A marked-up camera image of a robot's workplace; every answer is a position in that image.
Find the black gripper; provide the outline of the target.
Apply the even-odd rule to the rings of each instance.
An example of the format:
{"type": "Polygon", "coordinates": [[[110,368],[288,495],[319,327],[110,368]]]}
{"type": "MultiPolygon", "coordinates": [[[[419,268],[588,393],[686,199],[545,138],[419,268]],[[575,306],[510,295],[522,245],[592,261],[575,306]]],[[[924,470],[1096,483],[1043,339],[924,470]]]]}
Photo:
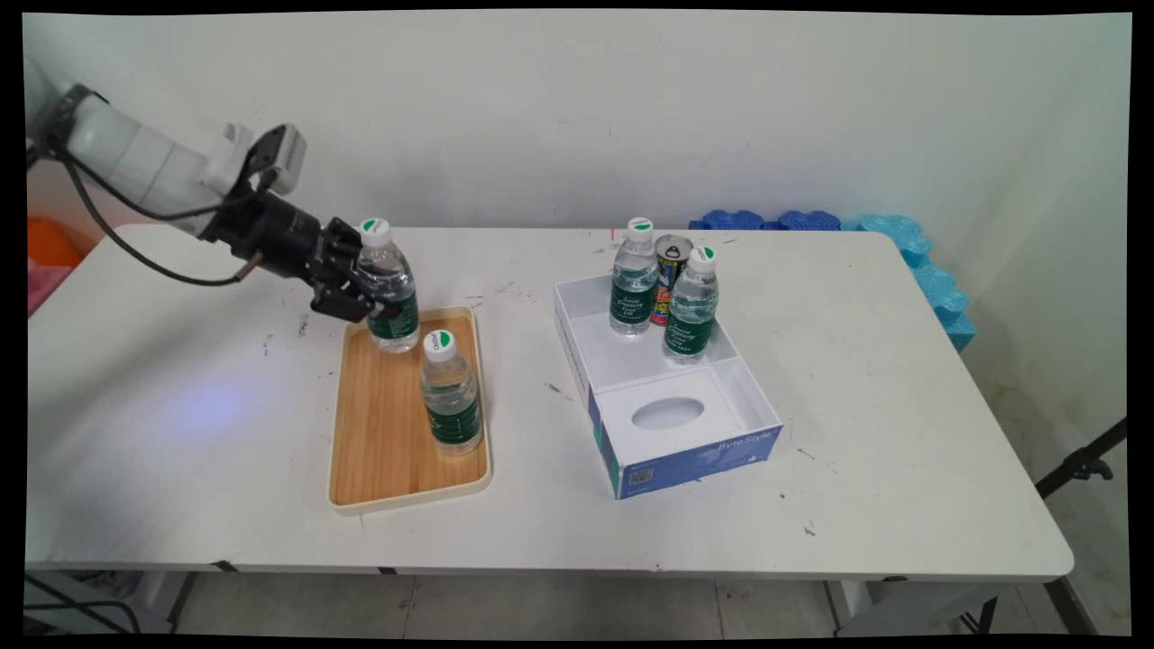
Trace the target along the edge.
{"type": "Polygon", "coordinates": [[[235,282],[255,270],[284,279],[312,282],[312,311],[345,322],[362,322],[384,308],[375,285],[355,271],[362,254],[359,231],[343,219],[330,219],[323,231],[310,214],[270,191],[237,189],[203,231],[207,243],[223,243],[243,266],[235,282]]]}

